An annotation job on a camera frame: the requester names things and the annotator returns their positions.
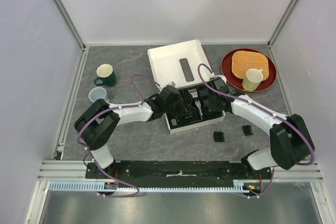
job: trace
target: woven placemat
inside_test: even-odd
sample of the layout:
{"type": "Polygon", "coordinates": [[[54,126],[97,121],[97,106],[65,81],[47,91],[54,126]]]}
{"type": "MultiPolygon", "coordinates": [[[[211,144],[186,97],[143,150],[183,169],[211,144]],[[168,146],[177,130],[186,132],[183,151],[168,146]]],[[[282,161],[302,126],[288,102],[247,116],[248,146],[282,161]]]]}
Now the woven placemat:
{"type": "Polygon", "coordinates": [[[245,78],[247,70],[262,69],[263,81],[269,76],[267,57],[259,52],[237,51],[232,55],[232,73],[235,77],[245,78]]]}

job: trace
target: red plate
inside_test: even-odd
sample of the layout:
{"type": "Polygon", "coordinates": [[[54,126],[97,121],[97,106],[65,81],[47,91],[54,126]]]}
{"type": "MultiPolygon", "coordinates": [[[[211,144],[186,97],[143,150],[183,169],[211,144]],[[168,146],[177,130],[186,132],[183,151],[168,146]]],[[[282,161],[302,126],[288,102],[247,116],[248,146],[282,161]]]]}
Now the red plate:
{"type": "MultiPolygon", "coordinates": [[[[250,92],[250,91],[246,91],[243,89],[243,80],[240,78],[237,78],[234,76],[234,74],[232,73],[232,55],[240,50],[244,50],[244,51],[249,51],[249,52],[258,52],[260,54],[263,54],[262,52],[259,52],[257,50],[254,49],[249,49],[249,48],[239,48],[236,50],[233,50],[231,52],[229,52],[222,60],[222,73],[223,75],[226,77],[226,80],[228,81],[228,83],[230,83],[233,87],[243,90],[245,92],[250,92]]],[[[260,83],[260,85],[257,87],[257,89],[255,91],[252,91],[252,93],[255,92],[260,92],[260,91],[264,91],[266,89],[268,89],[269,87],[271,87],[275,80],[277,79],[277,69],[275,68],[273,62],[270,60],[270,58],[268,58],[266,56],[267,60],[268,60],[268,69],[269,69],[269,76],[265,81],[262,81],[260,83]]]]}

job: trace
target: metal frame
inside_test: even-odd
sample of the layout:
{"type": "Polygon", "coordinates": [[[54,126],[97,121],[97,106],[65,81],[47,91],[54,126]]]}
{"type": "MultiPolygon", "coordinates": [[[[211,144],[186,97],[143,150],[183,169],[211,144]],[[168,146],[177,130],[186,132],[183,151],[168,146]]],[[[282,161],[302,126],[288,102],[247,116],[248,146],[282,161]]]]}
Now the metal frame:
{"type": "MultiPolygon", "coordinates": [[[[111,179],[85,179],[85,173],[86,167],[83,161],[43,161],[25,223],[39,223],[48,190],[93,191],[95,190],[93,185],[99,187],[103,182],[113,181],[111,179]]],[[[232,188],[233,190],[228,190],[227,188],[204,188],[202,190],[197,188],[162,188],[161,190],[142,188],[142,191],[232,193],[235,190],[239,190],[241,183],[250,182],[257,182],[257,180],[234,180],[236,186],[232,188]]],[[[322,222],[324,224],[336,223],[332,208],[329,205],[330,201],[327,197],[328,194],[320,168],[316,162],[311,166],[294,166],[291,170],[284,170],[280,167],[275,168],[273,183],[300,182],[310,182],[322,222]]]]}
{"type": "Polygon", "coordinates": [[[283,26],[285,25],[285,23],[287,22],[290,14],[292,13],[292,11],[294,10],[295,6],[298,4],[299,0],[291,0],[284,12],[284,14],[282,15],[277,27],[275,28],[271,38],[269,39],[268,45],[272,46],[274,44],[274,42],[276,41],[276,39],[278,38],[279,33],[281,32],[283,26]]]}
{"type": "Polygon", "coordinates": [[[57,135],[56,135],[54,152],[53,152],[51,158],[55,158],[56,155],[57,155],[57,152],[61,152],[61,154],[63,155],[65,138],[66,138],[67,133],[68,133],[69,124],[70,124],[70,120],[71,120],[71,115],[72,115],[73,108],[74,108],[74,105],[75,105],[76,96],[77,96],[77,92],[78,92],[78,89],[79,89],[80,80],[82,78],[82,74],[83,74],[83,71],[84,71],[84,66],[85,66],[86,58],[88,56],[88,52],[89,52],[89,47],[85,48],[81,53],[81,56],[80,56],[80,59],[79,59],[79,62],[78,62],[77,71],[76,71],[76,74],[75,74],[75,78],[74,78],[74,81],[72,83],[72,87],[71,87],[69,99],[68,99],[68,102],[67,102],[67,106],[66,106],[66,109],[65,109],[65,112],[64,112],[63,120],[61,122],[60,128],[59,128],[59,130],[57,132],[57,135]]]}
{"type": "MultiPolygon", "coordinates": [[[[78,45],[83,49],[79,63],[77,72],[75,75],[75,79],[71,88],[71,92],[69,95],[68,103],[64,112],[64,119],[60,125],[59,132],[57,134],[57,142],[55,144],[55,152],[52,158],[55,157],[57,152],[62,152],[64,149],[64,142],[67,135],[71,114],[73,111],[74,103],[76,100],[76,95],[79,88],[79,83],[81,80],[81,76],[83,73],[83,69],[85,66],[86,58],[88,55],[89,48],[86,47],[84,42],[82,41],[78,31],[76,30],[73,22],[69,14],[67,13],[63,3],[61,0],[53,0],[56,7],[58,8],[61,16],[63,17],[65,23],[69,27],[71,33],[73,34],[78,45]]],[[[275,31],[273,32],[270,40],[267,42],[269,47],[270,55],[272,60],[275,62],[276,59],[272,53],[272,45],[276,41],[279,33],[287,22],[290,14],[293,9],[297,5],[299,0],[291,0],[289,5],[287,6],[281,20],[279,21],[275,31]]],[[[105,44],[99,44],[97,46],[110,46],[105,44]]],[[[289,114],[292,114],[292,108],[290,102],[287,97],[286,88],[281,80],[278,77],[282,95],[285,99],[286,107],[289,114]]],[[[29,206],[29,210],[27,213],[27,217],[25,220],[25,224],[28,223],[39,223],[41,214],[43,212],[43,207],[45,205],[47,192],[51,187],[57,187],[60,184],[71,184],[71,185],[90,185],[92,183],[103,183],[105,181],[111,181],[110,179],[103,180],[94,180],[94,179],[85,179],[86,167],[82,161],[43,161],[40,173],[37,178],[37,184],[34,190],[33,197],[31,199],[31,203],[29,206]]],[[[333,209],[331,207],[331,201],[329,199],[329,194],[327,192],[326,186],[322,179],[320,169],[317,163],[314,163],[311,166],[295,166],[291,170],[283,170],[279,167],[275,168],[275,177],[274,183],[299,183],[299,182],[310,182],[310,185],[313,190],[314,199],[317,204],[318,211],[320,213],[321,219],[323,223],[331,224],[336,223],[333,209]]],[[[235,180],[235,183],[247,183],[247,182],[255,182],[253,180],[235,180]]]]}
{"type": "Polygon", "coordinates": [[[61,0],[52,0],[52,1],[56,5],[56,8],[58,9],[59,13],[61,14],[64,22],[68,26],[70,32],[72,33],[72,35],[73,35],[75,41],[77,42],[77,44],[79,45],[79,47],[82,48],[82,49],[85,49],[85,44],[84,44],[82,38],[80,37],[74,23],[72,22],[67,10],[65,9],[62,1],[61,0]]]}

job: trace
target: cable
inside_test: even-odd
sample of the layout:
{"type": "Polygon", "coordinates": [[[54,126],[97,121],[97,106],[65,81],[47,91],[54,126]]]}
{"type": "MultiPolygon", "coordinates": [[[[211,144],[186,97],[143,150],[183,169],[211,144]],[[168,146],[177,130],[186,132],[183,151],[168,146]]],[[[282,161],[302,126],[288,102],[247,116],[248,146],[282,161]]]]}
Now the cable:
{"type": "Polygon", "coordinates": [[[85,158],[86,158],[87,156],[89,156],[89,155],[90,155],[90,153],[86,154],[86,156],[83,158],[83,163],[84,163],[84,165],[86,166],[86,168],[88,168],[88,165],[85,163],[85,158]]]}
{"type": "Polygon", "coordinates": [[[263,181],[262,181],[262,175],[259,173],[259,183],[258,183],[257,186],[259,186],[259,185],[261,184],[261,182],[263,182],[263,181]]]}
{"type": "MultiPolygon", "coordinates": [[[[89,149],[89,147],[85,144],[85,143],[82,143],[80,141],[80,137],[82,136],[83,132],[87,129],[87,127],[93,122],[95,121],[98,117],[110,112],[110,111],[113,111],[113,110],[118,110],[118,109],[125,109],[125,108],[136,108],[136,107],[139,107],[141,106],[143,103],[144,103],[144,96],[143,94],[141,93],[141,91],[138,89],[138,87],[135,85],[135,83],[133,82],[133,78],[135,76],[140,76],[140,77],[144,77],[152,82],[154,82],[157,86],[160,86],[160,84],[158,84],[156,81],[154,81],[153,79],[147,77],[147,76],[144,76],[142,74],[135,74],[131,77],[131,83],[133,85],[133,87],[135,88],[135,90],[138,92],[139,96],[141,97],[141,102],[139,104],[133,104],[133,105],[124,105],[124,106],[117,106],[117,107],[113,107],[113,108],[109,108],[109,109],[106,109],[100,113],[98,113],[97,115],[95,115],[93,118],[91,118],[84,126],[83,128],[79,131],[77,137],[76,137],[76,142],[81,145],[81,146],[84,146],[86,150],[88,150],[89,154],[93,157],[93,154],[91,152],[91,150],[89,149]]],[[[135,190],[137,190],[135,193],[132,193],[132,194],[126,194],[126,195],[106,195],[106,194],[102,194],[102,193],[97,193],[99,196],[103,196],[103,197],[107,197],[107,198],[127,198],[127,197],[133,197],[135,195],[137,195],[139,192],[140,192],[140,189],[135,186],[135,185],[132,185],[132,184],[129,184],[127,182],[124,182],[124,181],[121,181],[117,178],[114,178],[112,177],[111,175],[109,175],[108,173],[106,173],[104,171],[104,169],[98,164],[98,162],[93,159],[95,165],[97,166],[97,168],[108,178],[110,179],[113,179],[114,181],[116,182],[119,182],[121,184],[124,184],[126,186],[129,186],[129,187],[132,187],[134,188],[135,190]]]]}
{"type": "MultiPolygon", "coordinates": [[[[241,97],[235,97],[233,95],[230,95],[230,94],[225,94],[225,93],[222,93],[222,92],[219,92],[218,90],[215,90],[214,88],[210,87],[206,82],[205,80],[203,79],[202,75],[201,75],[201,66],[204,66],[207,70],[210,71],[210,73],[213,73],[211,68],[208,67],[206,64],[204,63],[201,63],[198,65],[198,68],[197,68],[197,71],[198,71],[198,75],[200,76],[200,79],[202,80],[203,84],[207,86],[208,89],[210,89],[211,91],[217,93],[217,94],[220,94],[224,97],[229,97],[231,99],[235,99],[235,100],[240,100],[240,101],[243,101],[247,104],[250,104],[254,107],[256,107],[257,109],[263,111],[264,113],[268,114],[268,115],[271,115],[273,116],[273,112],[255,104],[255,103],[249,103],[248,100],[244,99],[244,98],[241,98],[241,97]]],[[[308,166],[308,165],[311,165],[314,163],[314,160],[315,160],[315,155],[314,155],[314,150],[312,149],[312,147],[310,146],[308,140],[305,138],[305,136],[297,129],[294,127],[294,125],[292,125],[291,123],[287,122],[285,119],[279,117],[279,116],[274,116],[274,118],[282,121],[283,123],[285,123],[286,125],[288,125],[295,133],[297,133],[299,135],[299,137],[303,140],[303,142],[305,143],[305,145],[307,146],[308,150],[309,150],[309,153],[310,153],[310,161],[308,163],[298,163],[298,165],[302,165],[302,166],[308,166]]]]}

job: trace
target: cup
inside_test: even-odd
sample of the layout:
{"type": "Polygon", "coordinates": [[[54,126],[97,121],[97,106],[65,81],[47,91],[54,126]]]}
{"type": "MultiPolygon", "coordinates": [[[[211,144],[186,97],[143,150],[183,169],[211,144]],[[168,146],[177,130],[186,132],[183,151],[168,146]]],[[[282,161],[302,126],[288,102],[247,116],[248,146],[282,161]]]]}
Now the cup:
{"type": "Polygon", "coordinates": [[[246,76],[243,79],[243,88],[246,91],[255,91],[259,84],[262,82],[264,75],[262,69],[251,68],[247,70],[246,76]]]}
{"type": "Polygon", "coordinates": [[[108,87],[112,87],[117,82],[117,78],[113,72],[113,67],[109,64],[103,64],[97,68],[97,75],[98,77],[93,81],[97,86],[106,85],[108,87]]]}
{"type": "Polygon", "coordinates": [[[89,92],[89,99],[91,102],[95,102],[98,99],[104,99],[107,103],[110,103],[107,98],[107,92],[103,87],[95,87],[89,92]]]}

